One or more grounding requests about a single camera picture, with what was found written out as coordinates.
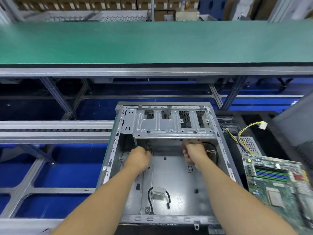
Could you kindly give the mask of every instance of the left hand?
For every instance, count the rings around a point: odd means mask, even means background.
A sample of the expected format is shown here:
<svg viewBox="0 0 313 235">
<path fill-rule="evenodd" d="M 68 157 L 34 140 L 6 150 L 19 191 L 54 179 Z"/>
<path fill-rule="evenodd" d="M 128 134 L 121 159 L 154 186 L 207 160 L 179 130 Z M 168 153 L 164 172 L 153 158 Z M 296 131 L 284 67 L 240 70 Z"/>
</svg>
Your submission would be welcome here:
<svg viewBox="0 0 313 235">
<path fill-rule="evenodd" d="M 143 147 L 132 149 L 124 164 L 124 168 L 132 168 L 137 170 L 138 174 L 142 173 L 149 166 L 151 154 Z"/>
</svg>

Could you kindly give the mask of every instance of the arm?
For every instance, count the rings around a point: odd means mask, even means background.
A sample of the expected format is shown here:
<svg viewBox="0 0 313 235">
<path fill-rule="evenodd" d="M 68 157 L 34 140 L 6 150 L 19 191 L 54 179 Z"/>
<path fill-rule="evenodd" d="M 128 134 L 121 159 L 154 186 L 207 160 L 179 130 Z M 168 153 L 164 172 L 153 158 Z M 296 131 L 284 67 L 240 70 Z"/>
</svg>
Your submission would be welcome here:
<svg viewBox="0 0 313 235">
<path fill-rule="evenodd" d="M 214 214 L 226 234 L 297 235 L 284 219 L 222 172 L 200 142 L 184 140 L 183 148 L 186 160 L 201 171 Z"/>
<path fill-rule="evenodd" d="M 124 168 L 72 211 L 52 235 L 111 235 L 122 216 L 131 185 L 151 159 L 142 147 L 131 150 Z"/>
</svg>

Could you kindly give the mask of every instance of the blue floor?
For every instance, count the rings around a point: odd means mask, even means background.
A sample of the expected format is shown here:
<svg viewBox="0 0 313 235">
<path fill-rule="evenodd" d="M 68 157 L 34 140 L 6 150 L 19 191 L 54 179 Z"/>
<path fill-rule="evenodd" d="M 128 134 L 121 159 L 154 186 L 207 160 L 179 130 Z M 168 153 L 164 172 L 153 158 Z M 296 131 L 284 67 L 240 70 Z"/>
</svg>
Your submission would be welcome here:
<svg viewBox="0 0 313 235">
<path fill-rule="evenodd" d="M 250 86 L 240 94 L 281 94 L 277 91 L 280 84 L 265 80 L 262 87 L 255 85 L 256 80 L 249 78 Z M 305 94 L 312 89 L 311 79 L 295 79 L 283 94 Z M 299 99 L 249 99 L 237 98 L 229 110 L 273 110 L 278 113 L 287 109 Z M 211 102 L 212 98 L 156 98 L 156 99 L 105 99 L 84 100 L 77 109 L 80 120 L 114 120 L 115 106 L 119 101 L 153 102 Z M 0 100 L 0 120 L 60 120 L 64 114 L 54 100 Z M 53 151 L 56 164 L 46 164 L 34 183 L 35 187 L 95 187 L 104 159 L 106 144 L 67 144 L 57 145 Z M 29 170 L 34 158 L 23 154 L 13 160 L 0 163 L 0 187 L 18 185 Z M 87 195 L 32 195 L 24 200 L 17 217 L 64 218 Z M 9 201 L 9 195 L 0 194 L 0 212 Z"/>
</svg>

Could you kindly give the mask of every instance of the label sticker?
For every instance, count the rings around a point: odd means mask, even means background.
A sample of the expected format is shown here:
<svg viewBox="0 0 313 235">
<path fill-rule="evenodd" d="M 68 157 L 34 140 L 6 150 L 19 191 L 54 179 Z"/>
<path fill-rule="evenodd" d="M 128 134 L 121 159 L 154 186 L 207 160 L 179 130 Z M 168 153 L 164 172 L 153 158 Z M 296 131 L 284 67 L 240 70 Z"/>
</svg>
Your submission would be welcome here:
<svg viewBox="0 0 313 235">
<path fill-rule="evenodd" d="M 54 4 L 55 9 L 59 11 L 59 10 L 60 10 L 59 5 L 58 5 L 58 4 L 56 4 L 56 3 L 53 3 L 53 4 Z"/>
<path fill-rule="evenodd" d="M 45 9 L 45 7 L 43 6 L 43 4 L 42 3 L 38 3 L 39 4 L 39 6 L 40 6 L 40 8 L 42 9 L 42 10 L 44 10 Z"/>
<path fill-rule="evenodd" d="M 27 3 L 23 3 L 24 7 L 27 9 L 27 10 L 30 10 L 29 6 L 27 5 Z"/>
<path fill-rule="evenodd" d="M 284 184 L 273 182 L 273 186 L 285 187 Z"/>
</svg>

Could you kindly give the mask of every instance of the blue ram slot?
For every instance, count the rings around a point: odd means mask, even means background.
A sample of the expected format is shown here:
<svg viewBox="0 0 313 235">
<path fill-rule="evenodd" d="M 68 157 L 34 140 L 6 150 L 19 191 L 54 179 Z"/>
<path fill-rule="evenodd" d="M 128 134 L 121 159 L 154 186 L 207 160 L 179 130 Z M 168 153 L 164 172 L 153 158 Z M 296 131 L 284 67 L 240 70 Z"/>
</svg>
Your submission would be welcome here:
<svg viewBox="0 0 313 235">
<path fill-rule="evenodd" d="M 283 178 L 283 179 L 289 179 L 287 176 L 282 176 L 282 175 L 275 175 L 275 174 L 269 174 L 269 173 L 263 173 L 263 172 L 256 172 L 257 175 L 264 175 L 264 176 L 271 176 L 271 177 L 276 177 L 276 178 Z"/>
</svg>

